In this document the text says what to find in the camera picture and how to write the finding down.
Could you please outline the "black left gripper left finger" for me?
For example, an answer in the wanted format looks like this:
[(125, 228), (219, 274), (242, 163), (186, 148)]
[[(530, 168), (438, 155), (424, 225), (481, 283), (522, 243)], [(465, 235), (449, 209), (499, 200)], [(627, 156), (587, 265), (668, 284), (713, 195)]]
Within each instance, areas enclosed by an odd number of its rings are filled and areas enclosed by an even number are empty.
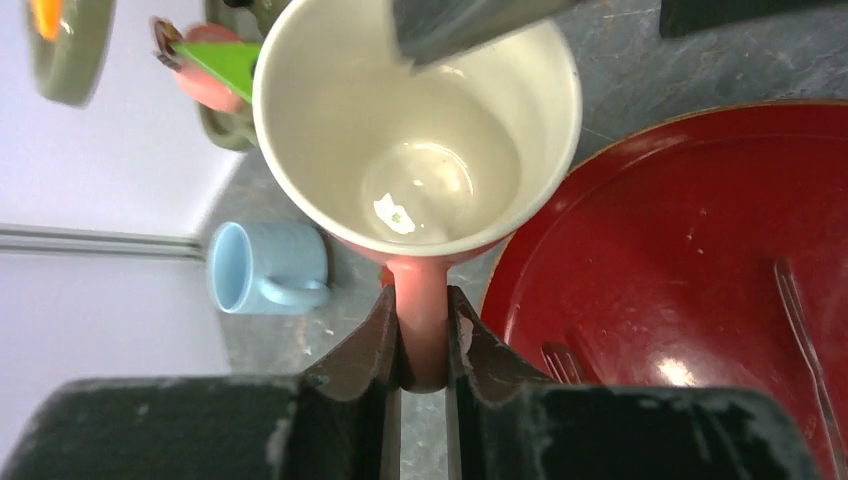
[(399, 328), (385, 288), (364, 322), (295, 375), (101, 378), (61, 385), (5, 479), (395, 479)]

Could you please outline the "light blue mug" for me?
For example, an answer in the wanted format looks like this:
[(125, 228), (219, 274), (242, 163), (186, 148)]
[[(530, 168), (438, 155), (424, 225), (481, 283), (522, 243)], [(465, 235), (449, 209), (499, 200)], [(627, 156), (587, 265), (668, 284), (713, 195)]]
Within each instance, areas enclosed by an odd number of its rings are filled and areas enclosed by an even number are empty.
[(207, 280), (228, 314), (297, 315), (330, 297), (325, 242), (298, 222), (225, 222), (207, 249)]

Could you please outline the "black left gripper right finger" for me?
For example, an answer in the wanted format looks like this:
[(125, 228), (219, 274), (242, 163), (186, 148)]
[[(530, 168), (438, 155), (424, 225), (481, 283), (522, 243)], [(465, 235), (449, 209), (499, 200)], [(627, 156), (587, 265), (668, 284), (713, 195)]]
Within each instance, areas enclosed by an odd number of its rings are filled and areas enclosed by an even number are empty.
[(739, 388), (565, 385), (478, 318), (449, 319), (452, 479), (815, 479), (809, 449), (766, 395)]

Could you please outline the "chocolate white tart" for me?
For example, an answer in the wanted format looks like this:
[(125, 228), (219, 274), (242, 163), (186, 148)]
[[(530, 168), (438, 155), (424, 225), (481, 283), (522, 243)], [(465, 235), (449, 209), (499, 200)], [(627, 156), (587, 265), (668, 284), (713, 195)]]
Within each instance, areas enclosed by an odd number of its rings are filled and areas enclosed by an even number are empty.
[(179, 72), (183, 67), (183, 60), (173, 46), (182, 42), (182, 34), (169, 20), (161, 17), (153, 17), (151, 27), (157, 48), (154, 55), (164, 66)]

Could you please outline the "green cake slice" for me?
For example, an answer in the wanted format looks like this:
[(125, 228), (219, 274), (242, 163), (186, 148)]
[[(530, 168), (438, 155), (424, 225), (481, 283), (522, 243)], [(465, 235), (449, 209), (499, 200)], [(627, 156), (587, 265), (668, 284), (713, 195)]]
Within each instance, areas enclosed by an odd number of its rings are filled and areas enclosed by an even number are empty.
[(253, 78), (261, 50), (260, 43), (188, 43), (173, 46), (183, 57), (194, 61), (242, 100), (253, 102)]

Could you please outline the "pink mug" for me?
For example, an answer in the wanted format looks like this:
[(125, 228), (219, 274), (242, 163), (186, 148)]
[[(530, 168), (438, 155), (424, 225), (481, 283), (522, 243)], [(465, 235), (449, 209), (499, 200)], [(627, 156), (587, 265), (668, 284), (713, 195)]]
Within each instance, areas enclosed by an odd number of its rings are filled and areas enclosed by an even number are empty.
[(258, 146), (286, 195), (393, 274), (401, 386), (447, 381), (447, 273), (526, 223), (574, 159), (576, 61), (543, 20), (424, 68), (386, 1), (294, 1), (260, 49)]

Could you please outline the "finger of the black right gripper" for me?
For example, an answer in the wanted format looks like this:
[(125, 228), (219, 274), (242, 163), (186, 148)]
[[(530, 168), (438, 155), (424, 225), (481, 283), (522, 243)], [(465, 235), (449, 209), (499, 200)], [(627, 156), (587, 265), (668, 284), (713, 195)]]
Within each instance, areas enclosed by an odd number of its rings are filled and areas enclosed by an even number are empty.
[(399, 54), (424, 67), (576, 5), (574, 0), (393, 0), (391, 14)]

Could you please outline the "round orange cookie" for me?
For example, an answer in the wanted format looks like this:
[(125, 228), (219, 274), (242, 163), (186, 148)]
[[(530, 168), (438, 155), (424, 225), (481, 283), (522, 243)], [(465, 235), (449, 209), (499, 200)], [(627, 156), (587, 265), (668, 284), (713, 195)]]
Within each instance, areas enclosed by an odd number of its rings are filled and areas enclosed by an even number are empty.
[(62, 0), (30, 0), (33, 25), (47, 41), (56, 41), (62, 14)]

